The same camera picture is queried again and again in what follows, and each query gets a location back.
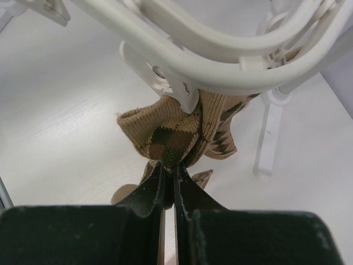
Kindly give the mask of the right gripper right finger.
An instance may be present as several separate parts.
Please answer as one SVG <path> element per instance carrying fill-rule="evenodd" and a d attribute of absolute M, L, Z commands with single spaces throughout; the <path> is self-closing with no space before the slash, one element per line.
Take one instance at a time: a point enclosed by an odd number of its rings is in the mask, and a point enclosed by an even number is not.
<path fill-rule="evenodd" d="M 306 211 L 229 210 L 186 168 L 173 171 L 178 264 L 342 264 L 322 219 Z"/>

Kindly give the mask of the brown argyle sock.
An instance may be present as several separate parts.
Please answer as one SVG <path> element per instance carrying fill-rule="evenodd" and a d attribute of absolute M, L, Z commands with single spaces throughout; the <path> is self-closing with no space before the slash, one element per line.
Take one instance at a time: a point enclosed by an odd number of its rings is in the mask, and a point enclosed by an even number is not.
<path fill-rule="evenodd" d="M 116 122 L 138 154 L 148 159 L 142 184 L 157 163 L 169 172 L 191 151 L 202 130 L 202 105 L 188 114 L 176 99 L 162 96 L 152 105 L 119 114 Z"/>
<path fill-rule="evenodd" d="M 283 63 L 293 60 L 302 46 L 289 51 L 282 59 Z M 237 152 L 237 147 L 233 141 L 231 133 L 232 118 L 241 112 L 249 102 L 258 97 L 260 93 L 250 94 L 247 96 L 226 96 L 223 104 L 223 109 L 220 113 L 218 125 L 213 133 L 213 138 L 206 142 L 206 146 L 197 151 L 198 158 L 205 155 L 211 159 L 224 160 Z M 191 179 L 201 188 L 205 189 L 213 170 L 203 171 L 191 177 Z"/>

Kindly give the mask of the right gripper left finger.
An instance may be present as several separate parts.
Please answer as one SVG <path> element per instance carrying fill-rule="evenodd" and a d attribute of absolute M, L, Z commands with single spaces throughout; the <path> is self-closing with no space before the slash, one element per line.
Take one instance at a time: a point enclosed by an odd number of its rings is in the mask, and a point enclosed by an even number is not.
<path fill-rule="evenodd" d="M 115 205 L 31 205 L 5 211 L 1 263 L 163 264 L 164 173 L 156 165 Z"/>

